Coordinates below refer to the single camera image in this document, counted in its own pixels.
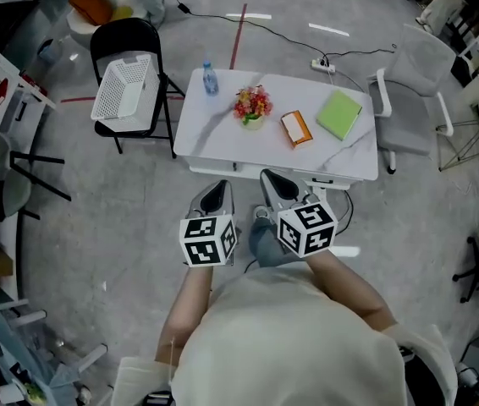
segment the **green notebook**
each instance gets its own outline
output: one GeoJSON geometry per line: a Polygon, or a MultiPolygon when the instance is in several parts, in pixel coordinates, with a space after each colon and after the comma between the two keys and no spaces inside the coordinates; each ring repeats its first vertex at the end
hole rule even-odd
{"type": "Polygon", "coordinates": [[[355,124],[361,105],[342,91],[335,91],[318,113],[317,122],[340,140],[344,140],[355,124]]]}

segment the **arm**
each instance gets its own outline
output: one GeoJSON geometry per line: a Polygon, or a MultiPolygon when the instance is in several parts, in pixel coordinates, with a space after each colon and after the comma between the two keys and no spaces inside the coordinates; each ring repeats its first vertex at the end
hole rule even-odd
{"type": "Polygon", "coordinates": [[[392,105],[390,104],[390,98],[386,89],[386,83],[384,82],[385,68],[381,68],[375,75],[369,78],[369,80],[377,80],[378,89],[381,94],[381,102],[383,103],[383,110],[379,114],[375,114],[378,118],[389,118],[392,115],[392,105]]]}
{"type": "Polygon", "coordinates": [[[322,291],[354,311],[375,331],[384,331],[397,323],[383,297],[330,251],[310,255],[306,262],[322,291]]]}
{"type": "Polygon", "coordinates": [[[446,123],[445,125],[443,125],[445,127],[445,131],[438,132],[445,137],[452,137],[452,135],[454,135],[454,126],[452,126],[452,120],[450,120],[449,110],[448,108],[446,108],[446,102],[444,101],[443,95],[440,91],[437,92],[437,98],[439,100],[439,104],[441,105],[441,109],[443,110],[444,122],[446,123]]]}
{"type": "Polygon", "coordinates": [[[162,327],[155,361],[178,365],[183,347],[206,314],[212,278],[212,267],[196,267],[187,271],[178,296],[162,327]]]}

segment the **flower bouquet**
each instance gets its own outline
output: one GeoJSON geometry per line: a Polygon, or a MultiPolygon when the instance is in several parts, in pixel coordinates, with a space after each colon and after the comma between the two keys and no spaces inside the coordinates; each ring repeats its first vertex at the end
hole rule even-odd
{"type": "Polygon", "coordinates": [[[234,116],[241,119],[247,129],[259,129],[263,124],[263,116],[268,116],[273,108],[269,94],[258,85],[241,89],[237,96],[234,116]]]}

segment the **white laundry basket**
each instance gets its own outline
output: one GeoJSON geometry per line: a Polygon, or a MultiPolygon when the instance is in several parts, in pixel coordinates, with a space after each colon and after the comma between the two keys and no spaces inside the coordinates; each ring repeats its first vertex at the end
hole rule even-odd
{"type": "Polygon", "coordinates": [[[151,127],[159,78],[151,54],[114,60],[106,68],[91,118],[113,132],[145,131],[151,127]]]}

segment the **orange box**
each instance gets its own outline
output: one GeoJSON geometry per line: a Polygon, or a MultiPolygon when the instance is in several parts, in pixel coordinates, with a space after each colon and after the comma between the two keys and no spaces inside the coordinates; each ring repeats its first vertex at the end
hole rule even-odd
{"type": "Polygon", "coordinates": [[[281,126],[283,126],[284,133],[287,135],[293,149],[308,145],[309,141],[313,140],[311,131],[307,128],[306,121],[301,117],[301,113],[298,110],[287,112],[282,116],[281,126]]]}

